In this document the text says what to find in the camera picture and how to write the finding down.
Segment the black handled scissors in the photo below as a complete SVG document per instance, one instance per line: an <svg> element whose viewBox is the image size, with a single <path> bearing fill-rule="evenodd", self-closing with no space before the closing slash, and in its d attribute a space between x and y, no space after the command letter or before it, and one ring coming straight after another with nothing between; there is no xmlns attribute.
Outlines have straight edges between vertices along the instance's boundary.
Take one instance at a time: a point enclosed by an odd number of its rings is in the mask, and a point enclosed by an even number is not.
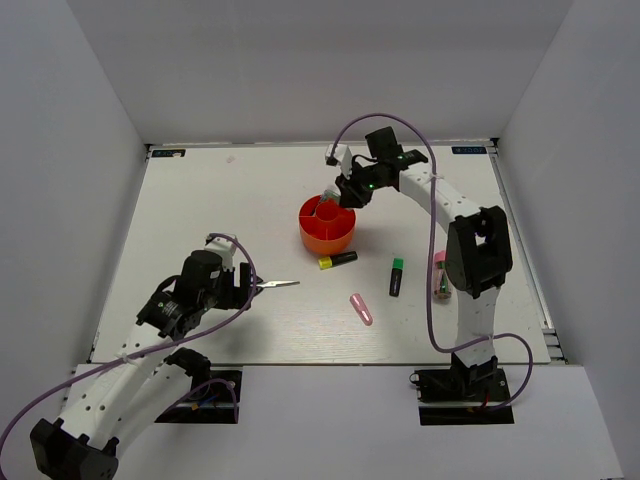
<svg viewBox="0 0 640 480"><path fill-rule="evenodd" d="M264 281L259 279L256 284L255 295L259 295L264 290L281 288L281 287L289 287L299 285L300 282L296 280L270 280Z"/></svg>

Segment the green black highlighter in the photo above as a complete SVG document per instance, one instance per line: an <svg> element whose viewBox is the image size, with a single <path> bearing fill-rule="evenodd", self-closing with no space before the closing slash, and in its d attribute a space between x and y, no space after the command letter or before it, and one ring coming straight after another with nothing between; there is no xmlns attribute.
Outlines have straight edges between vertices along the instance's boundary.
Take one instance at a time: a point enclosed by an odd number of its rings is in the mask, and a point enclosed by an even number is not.
<svg viewBox="0 0 640 480"><path fill-rule="evenodd" d="M390 283L389 283L389 295L397 298L401 290L401 282L403 277L404 260L396 257L392 262Z"/></svg>

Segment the yellow black highlighter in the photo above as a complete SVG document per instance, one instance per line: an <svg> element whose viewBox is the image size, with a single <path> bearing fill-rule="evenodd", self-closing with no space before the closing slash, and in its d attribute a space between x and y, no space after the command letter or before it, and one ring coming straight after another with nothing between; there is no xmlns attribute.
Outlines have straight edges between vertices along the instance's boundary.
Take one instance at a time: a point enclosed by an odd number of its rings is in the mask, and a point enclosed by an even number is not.
<svg viewBox="0 0 640 480"><path fill-rule="evenodd" d="M318 265L321 270L328 270L337 266L352 263L357 259L358 254L355 251L348 251L319 258Z"/></svg>

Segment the pink correction tape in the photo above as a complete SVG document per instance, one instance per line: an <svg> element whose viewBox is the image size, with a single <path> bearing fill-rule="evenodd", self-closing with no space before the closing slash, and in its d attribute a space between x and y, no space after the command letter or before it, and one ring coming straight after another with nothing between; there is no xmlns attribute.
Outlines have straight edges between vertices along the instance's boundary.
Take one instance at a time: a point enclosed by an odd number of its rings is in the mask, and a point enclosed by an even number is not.
<svg viewBox="0 0 640 480"><path fill-rule="evenodd" d="M362 323L367 327L371 326L373 324L373 316L362 296L359 293L354 293L349 297L349 302Z"/></svg>

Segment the pink capped clear tube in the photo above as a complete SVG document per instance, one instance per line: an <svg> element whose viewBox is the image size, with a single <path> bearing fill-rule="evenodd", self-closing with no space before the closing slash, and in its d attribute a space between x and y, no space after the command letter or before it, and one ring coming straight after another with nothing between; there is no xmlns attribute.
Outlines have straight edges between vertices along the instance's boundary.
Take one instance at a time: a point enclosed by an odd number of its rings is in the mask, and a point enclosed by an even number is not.
<svg viewBox="0 0 640 480"><path fill-rule="evenodd" d="M451 298L449 279L446 273L446 251L440 250L433 257L432 294L436 300L448 301Z"/></svg>

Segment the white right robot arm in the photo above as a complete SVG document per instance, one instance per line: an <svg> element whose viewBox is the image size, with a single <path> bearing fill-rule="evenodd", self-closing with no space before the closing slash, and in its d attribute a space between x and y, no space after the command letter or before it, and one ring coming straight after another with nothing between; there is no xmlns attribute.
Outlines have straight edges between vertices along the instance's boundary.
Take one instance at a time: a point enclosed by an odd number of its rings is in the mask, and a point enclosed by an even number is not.
<svg viewBox="0 0 640 480"><path fill-rule="evenodd" d="M457 292L457 338L440 345L435 336L433 307L426 307L427 333L433 348L451 357L453 390L472 399L484 391L497 370L494 317L497 298L513 259L505 211L469 200L440 176L433 149L405 150L390 127L365 137L371 156L362 166L350 149L334 142L325 161L339 166L335 184L340 204L361 209L375 191L394 188L430 216L430 228L446 233L445 273Z"/></svg>

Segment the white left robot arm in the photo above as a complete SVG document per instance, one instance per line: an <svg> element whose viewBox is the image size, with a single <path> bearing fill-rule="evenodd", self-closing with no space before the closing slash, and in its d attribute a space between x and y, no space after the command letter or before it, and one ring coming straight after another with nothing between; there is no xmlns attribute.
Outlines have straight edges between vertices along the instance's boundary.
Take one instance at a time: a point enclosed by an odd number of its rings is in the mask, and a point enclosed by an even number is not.
<svg viewBox="0 0 640 480"><path fill-rule="evenodd" d="M158 284L113 361L90 372L93 381L55 420L30 432L38 470L50 479L111 479L119 456L165 411L207 396L228 380L187 342L204 337L199 325L213 309L235 317L258 293L251 259L235 267L235 245L218 238L192 251L182 270Z"/></svg>

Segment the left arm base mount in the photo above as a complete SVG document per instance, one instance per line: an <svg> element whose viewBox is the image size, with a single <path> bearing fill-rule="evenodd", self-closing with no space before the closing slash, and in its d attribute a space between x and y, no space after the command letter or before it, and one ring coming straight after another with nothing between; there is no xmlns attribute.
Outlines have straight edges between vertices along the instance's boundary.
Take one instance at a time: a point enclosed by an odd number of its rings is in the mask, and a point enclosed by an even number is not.
<svg viewBox="0 0 640 480"><path fill-rule="evenodd" d="M200 387L186 399L162 413L157 424L237 424L240 413L241 370L212 370L217 382Z"/></svg>

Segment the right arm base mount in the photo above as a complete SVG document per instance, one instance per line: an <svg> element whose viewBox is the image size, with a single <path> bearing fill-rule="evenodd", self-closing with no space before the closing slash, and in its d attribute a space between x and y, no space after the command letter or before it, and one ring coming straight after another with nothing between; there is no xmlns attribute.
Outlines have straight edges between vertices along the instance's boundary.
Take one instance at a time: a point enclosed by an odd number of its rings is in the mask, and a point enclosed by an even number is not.
<svg viewBox="0 0 640 480"><path fill-rule="evenodd" d="M511 406L493 408L510 398L503 369L491 379L465 387L449 369L415 370L409 376L418 400L421 426L482 426L515 423Z"/></svg>

